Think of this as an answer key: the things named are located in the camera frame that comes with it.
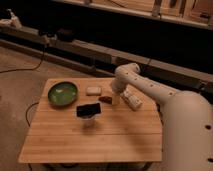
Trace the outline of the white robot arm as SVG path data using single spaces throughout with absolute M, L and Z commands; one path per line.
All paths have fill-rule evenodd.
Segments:
M 162 171 L 213 171 L 213 110 L 200 94 L 182 91 L 139 75 L 136 63 L 115 70 L 112 91 L 131 85 L 160 105 Z

